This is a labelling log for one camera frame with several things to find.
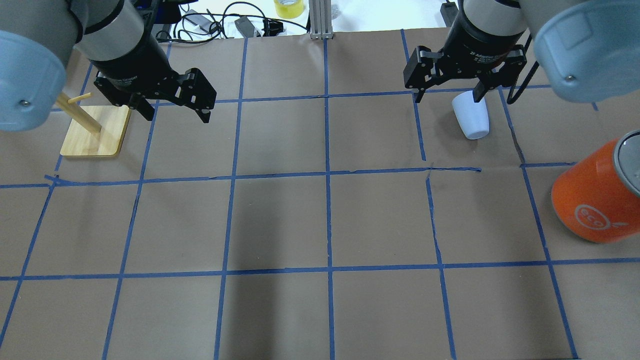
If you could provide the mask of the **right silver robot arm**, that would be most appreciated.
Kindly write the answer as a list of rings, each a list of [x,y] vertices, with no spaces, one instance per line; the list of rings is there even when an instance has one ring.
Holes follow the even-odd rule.
[[[529,32],[535,62],[565,101],[596,103],[639,89],[640,3],[637,0],[460,0],[440,50],[423,45],[403,70],[420,102],[425,91],[455,79],[477,79],[479,102],[514,87],[527,64]]]

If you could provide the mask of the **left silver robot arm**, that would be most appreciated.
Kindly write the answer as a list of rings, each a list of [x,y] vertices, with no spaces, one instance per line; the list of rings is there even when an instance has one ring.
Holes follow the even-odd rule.
[[[198,68],[175,71],[129,0],[3,0],[0,5],[0,127],[43,125],[78,50],[97,70],[94,86],[114,107],[154,118],[151,100],[195,111],[210,121],[217,91]]]

